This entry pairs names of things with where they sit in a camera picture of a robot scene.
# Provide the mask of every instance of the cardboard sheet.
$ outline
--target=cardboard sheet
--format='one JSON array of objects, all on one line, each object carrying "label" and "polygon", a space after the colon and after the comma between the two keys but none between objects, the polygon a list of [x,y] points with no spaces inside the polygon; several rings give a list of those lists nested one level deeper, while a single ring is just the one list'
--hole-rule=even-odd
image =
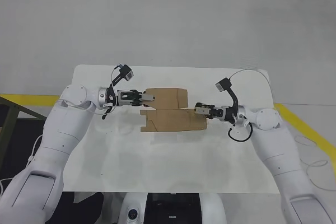
[{"label": "cardboard sheet", "polygon": [[194,109],[141,110],[146,116],[146,127],[141,132],[182,132],[207,129],[207,119]]},{"label": "cardboard sheet", "polygon": [[156,110],[172,110],[188,107],[188,92],[182,88],[148,88],[146,94],[153,95],[154,101],[146,101]]}]

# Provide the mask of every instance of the white table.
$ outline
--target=white table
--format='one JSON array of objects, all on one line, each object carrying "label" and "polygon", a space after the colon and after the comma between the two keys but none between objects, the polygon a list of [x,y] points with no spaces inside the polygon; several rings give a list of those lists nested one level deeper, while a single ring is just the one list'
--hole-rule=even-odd
[{"label": "white table", "polygon": [[[178,87],[188,90],[189,107],[196,102],[232,105],[215,83],[239,69],[131,66],[134,77],[117,90]],[[113,66],[80,65],[72,83],[109,86]],[[239,104],[272,107],[267,81],[255,71],[232,79]],[[116,108],[105,120],[95,115],[64,170],[64,190],[76,192],[215,192],[278,193],[269,171],[250,141],[234,142],[229,124],[208,120],[208,128],[192,132],[141,133],[145,117],[139,110]],[[241,132],[245,138],[247,132]]]}]

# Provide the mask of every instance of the gray floor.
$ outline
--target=gray floor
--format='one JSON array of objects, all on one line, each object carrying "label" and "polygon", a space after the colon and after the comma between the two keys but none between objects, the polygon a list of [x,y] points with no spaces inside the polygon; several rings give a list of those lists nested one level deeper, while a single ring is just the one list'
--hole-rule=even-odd
[{"label": "gray floor", "polygon": [[[275,101],[336,146],[336,0],[0,0],[0,94],[60,95],[75,66],[117,63],[266,69]],[[278,195],[224,197],[230,223],[283,223]]]}]

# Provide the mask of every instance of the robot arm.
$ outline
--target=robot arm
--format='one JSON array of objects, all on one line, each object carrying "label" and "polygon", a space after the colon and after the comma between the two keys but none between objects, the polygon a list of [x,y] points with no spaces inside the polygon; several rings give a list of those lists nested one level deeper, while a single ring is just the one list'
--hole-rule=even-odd
[{"label": "robot arm", "polygon": [[[216,84],[220,91],[228,91],[233,99],[230,80]],[[237,127],[252,128],[251,142],[256,154],[274,177],[281,194],[281,207],[288,223],[336,224],[336,209],[324,203],[315,192],[300,166],[296,143],[284,121],[274,109],[255,109],[239,106],[217,108],[197,103],[195,112],[207,118],[218,118]]]},{"label": "robot arm", "polygon": [[[120,101],[124,96],[113,97],[112,92],[111,87],[66,87],[47,117],[34,159],[13,178],[0,199],[0,223],[36,224],[50,219],[63,190],[66,162],[86,134],[96,108],[106,108],[111,99]],[[142,96],[138,91],[119,92],[130,94],[123,105],[138,106],[144,100],[153,100],[153,96]]]}]

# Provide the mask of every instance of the cable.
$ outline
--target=cable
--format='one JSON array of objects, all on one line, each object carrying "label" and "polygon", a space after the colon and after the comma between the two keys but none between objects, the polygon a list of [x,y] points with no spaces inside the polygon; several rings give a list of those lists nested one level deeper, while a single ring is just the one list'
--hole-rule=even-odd
[{"label": "cable", "polygon": [[4,180],[12,180],[12,179],[13,179],[13,178],[5,178],[5,179],[0,180],[0,199],[1,199],[2,195],[3,195],[3,193],[4,193],[4,187],[3,187],[3,185],[2,185],[2,182],[3,182]]},{"label": "cable", "polygon": [[264,73],[262,73],[261,71],[259,71],[259,70],[257,70],[257,69],[248,69],[248,68],[244,68],[244,69],[241,69],[241,70],[239,70],[239,71],[233,73],[233,74],[229,77],[229,79],[231,79],[234,75],[236,75],[236,74],[238,74],[239,72],[242,72],[242,71],[256,71],[256,72],[259,72],[261,75],[263,75],[264,78],[265,78],[265,80],[268,82],[269,87],[270,87],[270,93],[271,93],[271,97],[273,98],[273,102],[275,102],[275,98],[274,98],[273,90],[272,90],[272,88],[271,88],[270,81],[269,81],[269,79],[264,75]]},{"label": "cable", "polygon": [[[312,146],[312,145],[309,145],[309,144],[302,143],[302,142],[300,142],[300,141],[297,140],[297,137],[304,138],[304,139],[306,139],[306,140],[312,142],[314,145]],[[317,144],[315,141],[313,141],[313,140],[311,140],[310,138],[307,138],[307,137],[305,137],[305,136],[295,136],[295,137],[294,137],[294,140],[295,140],[296,143],[299,143],[299,144],[304,145],[304,146],[318,147],[318,144]],[[328,160],[319,160],[319,161],[315,161],[315,162],[313,162],[313,163],[311,163],[311,164],[307,164],[307,163],[305,163],[302,159],[300,159],[300,161],[301,161],[303,164],[307,165],[307,168],[306,168],[305,173],[306,173],[306,176],[309,178],[310,182],[313,184],[313,186],[317,187],[318,189],[327,191],[327,192],[336,192],[335,189],[327,189],[327,188],[322,188],[322,187],[318,186],[317,184],[315,184],[315,182],[314,182],[314,181],[311,179],[311,177],[309,176],[309,168],[310,168],[310,167],[323,167],[323,166],[325,166],[325,165],[327,165],[327,164],[329,163]]]},{"label": "cable", "polygon": [[252,135],[252,133],[253,133],[253,126],[252,126],[252,124],[249,122],[249,126],[250,126],[250,134],[249,134],[249,136],[247,137],[247,138],[245,138],[244,140],[238,140],[238,139],[235,139],[235,138],[233,138],[231,135],[230,135],[230,132],[233,130],[233,128],[230,128],[229,129],[229,131],[228,131],[228,136],[231,138],[231,139],[233,139],[235,142],[246,142],[247,140],[249,140],[250,139],[250,137],[251,137],[251,135]]},{"label": "cable", "polygon": [[[112,70],[112,72],[111,72],[111,85],[110,85],[110,87],[112,87],[113,93],[114,93],[115,91],[114,91],[114,89],[113,89],[113,79],[112,79],[112,77],[113,77],[113,72],[114,72],[117,68],[119,68],[119,66],[116,66],[116,67]],[[86,111],[88,111],[88,112],[90,112],[90,113],[93,113],[93,114],[97,114],[97,115],[101,115],[101,116],[103,116],[103,115],[107,115],[107,114],[109,114],[109,113],[112,113],[112,112],[114,111],[114,109],[116,109],[116,107],[117,107],[117,96],[116,96],[116,94],[114,94],[114,97],[115,97],[115,104],[114,104],[114,106],[109,106],[110,108],[113,108],[113,109],[112,109],[112,110],[108,109],[105,113],[96,113],[95,111],[90,111],[90,110],[88,110],[88,109],[86,109],[86,108],[82,108],[82,107],[80,107],[80,106],[78,106],[78,105],[74,104],[73,102],[71,102],[71,101],[69,101],[69,100],[66,100],[66,99],[58,99],[56,102],[60,102],[60,101],[62,101],[62,102],[65,102],[68,106],[71,106],[71,107],[73,107],[73,108],[77,108],[77,109],[80,109],[80,110],[86,110]]]},{"label": "cable", "polygon": [[[43,136],[43,135],[38,136],[37,139],[35,140],[34,146],[32,147],[31,155],[30,155],[30,157],[27,159],[27,164],[26,164],[25,168],[27,168],[28,165],[30,164],[30,162],[33,160],[36,144],[37,144],[38,140],[39,140],[42,136]],[[2,185],[2,182],[5,181],[5,180],[12,180],[12,179],[13,179],[13,178],[5,178],[5,179],[0,180],[0,200],[1,200],[1,197],[2,197],[2,195],[3,195],[3,193],[4,193],[4,187],[3,187],[3,185]]]},{"label": "cable", "polygon": [[25,168],[30,164],[30,162],[34,159],[34,151],[35,151],[35,147],[36,147],[36,144],[39,140],[40,137],[42,137],[43,135],[40,135],[38,136],[38,138],[36,139],[35,143],[34,143],[34,146],[32,147],[32,151],[31,151],[31,155],[30,157],[27,159],[27,164],[25,166]]}]

